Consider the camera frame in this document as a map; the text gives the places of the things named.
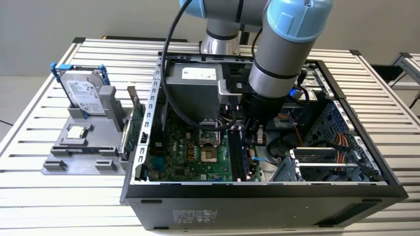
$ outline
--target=label sticker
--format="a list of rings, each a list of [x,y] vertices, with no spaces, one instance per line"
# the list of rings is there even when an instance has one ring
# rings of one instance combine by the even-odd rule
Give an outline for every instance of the label sticker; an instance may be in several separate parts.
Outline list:
[[[176,224],[215,223],[218,210],[174,210]]]
[[[186,80],[216,80],[216,68],[183,68],[183,79]]]
[[[90,81],[76,80],[70,80],[67,84],[80,109],[91,115],[104,114],[95,85]]]

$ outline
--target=black computer chassis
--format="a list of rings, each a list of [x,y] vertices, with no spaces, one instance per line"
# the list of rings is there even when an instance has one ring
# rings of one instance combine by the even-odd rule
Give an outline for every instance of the black computer chassis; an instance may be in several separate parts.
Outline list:
[[[170,53],[168,56],[190,61],[198,54]],[[215,63],[224,58],[252,63],[251,57],[202,55],[202,60]],[[322,70],[387,184],[131,184],[131,161],[122,203],[131,205],[147,230],[340,228],[408,197],[324,62],[307,62]]]

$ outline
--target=metal rack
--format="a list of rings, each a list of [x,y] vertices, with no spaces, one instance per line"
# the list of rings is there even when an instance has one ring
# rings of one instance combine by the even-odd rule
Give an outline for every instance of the metal rack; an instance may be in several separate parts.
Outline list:
[[[62,63],[108,68],[116,98],[131,105],[126,88],[135,85],[147,101],[158,51],[163,42],[86,39],[75,41]],[[171,52],[198,53],[196,43],[172,43]],[[251,47],[242,47],[251,55]],[[420,121],[360,55],[350,50],[312,50],[338,81],[359,119],[406,186],[410,199],[368,216],[346,229],[322,229],[320,235],[411,236],[420,234]],[[39,170],[68,117],[68,99],[50,76],[0,143],[2,235],[148,234],[132,210],[122,206],[123,176],[43,176]],[[196,231],[195,234],[275,234],[280,230]]]
[[[420,54],[400,53],[392,65],[400,66],[416,83],[420,84]]]

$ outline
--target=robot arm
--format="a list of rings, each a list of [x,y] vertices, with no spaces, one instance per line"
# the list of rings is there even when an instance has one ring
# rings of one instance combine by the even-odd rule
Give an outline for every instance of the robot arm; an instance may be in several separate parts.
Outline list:
[[[263,26],[248,78],[255,93],[242,101],[251,140],[282,109],[332,5],[332,0],[194,0],[187,8],[188,14],[210,19],[203,47],[211,50],[202,53],[227,54],[238,27]]]

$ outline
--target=motherboard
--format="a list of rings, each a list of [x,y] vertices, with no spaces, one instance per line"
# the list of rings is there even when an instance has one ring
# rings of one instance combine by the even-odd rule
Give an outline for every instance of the motherboard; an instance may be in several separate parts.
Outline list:
[[[243,180],[260,181],[254,147],[232,153],[228,132],[202,131],[170,119],[166,155],[152,157],[150,180],[238,181],[242,170]]]

